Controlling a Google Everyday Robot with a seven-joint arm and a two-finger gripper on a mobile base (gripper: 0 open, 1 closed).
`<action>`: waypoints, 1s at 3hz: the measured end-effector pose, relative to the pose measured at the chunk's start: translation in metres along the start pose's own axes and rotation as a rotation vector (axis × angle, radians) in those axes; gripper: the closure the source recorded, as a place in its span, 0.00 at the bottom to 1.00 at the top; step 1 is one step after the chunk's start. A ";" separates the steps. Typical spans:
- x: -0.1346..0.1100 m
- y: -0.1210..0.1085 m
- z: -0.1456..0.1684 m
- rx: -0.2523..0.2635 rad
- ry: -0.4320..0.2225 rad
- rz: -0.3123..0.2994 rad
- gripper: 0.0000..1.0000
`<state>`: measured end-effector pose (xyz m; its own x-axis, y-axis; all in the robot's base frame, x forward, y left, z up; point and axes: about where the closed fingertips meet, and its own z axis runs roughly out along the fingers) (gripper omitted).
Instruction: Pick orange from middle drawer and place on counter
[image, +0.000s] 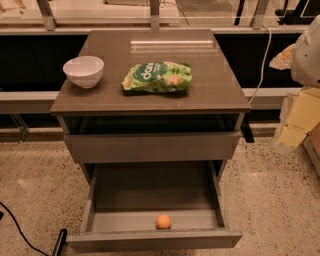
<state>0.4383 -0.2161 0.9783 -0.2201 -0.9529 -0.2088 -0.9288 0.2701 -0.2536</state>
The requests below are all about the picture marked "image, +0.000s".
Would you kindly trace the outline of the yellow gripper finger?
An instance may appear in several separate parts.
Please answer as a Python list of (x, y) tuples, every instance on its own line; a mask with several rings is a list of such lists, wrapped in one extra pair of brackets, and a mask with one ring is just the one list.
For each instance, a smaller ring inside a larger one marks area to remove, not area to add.
[(319, 122), (320, 89), (307, 87), (294, 97), (278, 142), (285, 147), (296, 148)]
[(292, 55), (295, 45), (289, 45), (279, 54), (277, 54), (269, 63), (269, 66), (277, 70), (285, 70), (291, 68)]

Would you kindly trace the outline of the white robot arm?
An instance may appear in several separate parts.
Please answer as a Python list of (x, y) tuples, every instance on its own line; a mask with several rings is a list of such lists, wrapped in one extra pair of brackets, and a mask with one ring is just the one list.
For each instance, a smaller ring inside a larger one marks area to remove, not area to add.
[(297, 95), (283, 101), (280, 125), (274, 135), (274, 148), (287, 153), (296, 149), (320, 122), (320, 15), (269, 66), (289, 69), (292, 79), (303, 86)]

